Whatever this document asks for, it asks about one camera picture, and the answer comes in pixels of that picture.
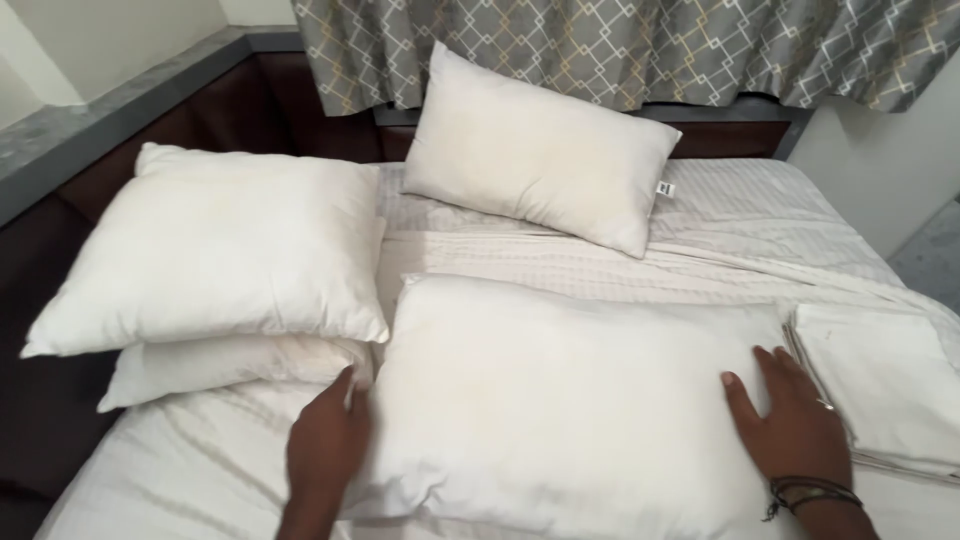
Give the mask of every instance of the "geometric patterned curtain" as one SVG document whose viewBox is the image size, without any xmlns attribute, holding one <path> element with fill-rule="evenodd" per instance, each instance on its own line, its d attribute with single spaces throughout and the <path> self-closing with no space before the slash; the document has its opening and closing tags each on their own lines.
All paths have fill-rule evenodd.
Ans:
<svg viewBox="0 0 960 540">
<path fill-rule="evenodd" d="M 293 0 L 327 115 L 422 104 L 435 40 L 615 110 L 828 95 L 907 110 L 960 45 L 960 0 Z"/>
</svg>

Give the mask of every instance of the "floor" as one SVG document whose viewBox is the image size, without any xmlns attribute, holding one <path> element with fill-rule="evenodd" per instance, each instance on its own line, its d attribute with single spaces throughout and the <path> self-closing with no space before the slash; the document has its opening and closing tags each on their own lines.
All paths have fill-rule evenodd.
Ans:
<svg viewBox="0 0 960 540">
<path fill-rule="evenodd" d="M 960 199 L 942 209 L 889 262 L 906 286 L 960 314 Z"/>
</svg>

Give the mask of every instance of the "hand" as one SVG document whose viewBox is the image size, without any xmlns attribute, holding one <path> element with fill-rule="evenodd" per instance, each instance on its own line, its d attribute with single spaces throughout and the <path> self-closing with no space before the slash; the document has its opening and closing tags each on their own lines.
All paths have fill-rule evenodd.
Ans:
<svg viewBox="0 0 960 540">
<path fill-rule="evenodd" d="M 782 347 L 774 354 L 754 347 L 770 394 L 770 413 L 756 414 L 740 378 L 720 377 L 736 430 L 756 467 L 767 479 L 814 477 L 852 489 L 847 435 L 840 417 L 817 402 L 813 381 Z"/>
<path fill-rule="evenodd" d="M 363 464 L 370 440 L 368 388 L 357 383 L 350 410 L 344 401 L 353 368 L 340 373 L 333 384 L 300 412 L 287 442 L 287 473 L 291 498 L 323 490 L 343 494 Z"/>
</svg>

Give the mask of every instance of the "mattress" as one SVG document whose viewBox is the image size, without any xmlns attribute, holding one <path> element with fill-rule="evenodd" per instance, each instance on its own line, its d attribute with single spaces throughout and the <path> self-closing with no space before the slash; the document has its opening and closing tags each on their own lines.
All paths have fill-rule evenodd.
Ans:
<svg viewBox="0 0 960 540">
<path fill-rule="evenodd" d="M 900 288 L 809 181 L 783 163 L 671 162 L 677 198 L 658 202 L 643 261 L 515 220 L 401 195 L 402 168 L 382 171 L 380 207 L 390 230 L 377 280 L 388 315 L 400 274 L 450 272 L 610 300 L 896 305 L 931 314 L 945 346 L 956 346 L 956 316 Z M 286 436 L 318 391 L 254 381 L 129 409 L 37 538 L 272 538 L 287 497 Z M 945 538 L 960 528 L 960 489 L 863 467 L 855 481 L 882 537 Z M 789 516 L 783 521 L 764 538 L 796 537 Z M 423 518 L 341 522 L 334 529 L 345 540 L 525 536 Z"/>
</svg>

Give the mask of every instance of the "wall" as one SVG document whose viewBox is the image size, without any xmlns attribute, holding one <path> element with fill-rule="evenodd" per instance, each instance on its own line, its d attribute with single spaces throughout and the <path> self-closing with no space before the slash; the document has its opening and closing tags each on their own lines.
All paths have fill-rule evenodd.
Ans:
<svg viewBox="0 0 960 540">
<path fill-rule="evenodd" d="M 0 55 L 0 130 L 42 106 L 7 59 Z"/>
<path fill-rule="evenodd" d="M 790 156 L 885 258 L 960 193 L 958 57 L 905 113 L 829 98 Z"/>
<path fill-rule="evenodd" d="M 91 101 L 227 25 L 217 0 L 7 0 Z"/>
<path fill-rule="evenodd" d="M 238 26 L 297 24 L 290 0 L 220 0 L 227 21 Z"/>
</svg>

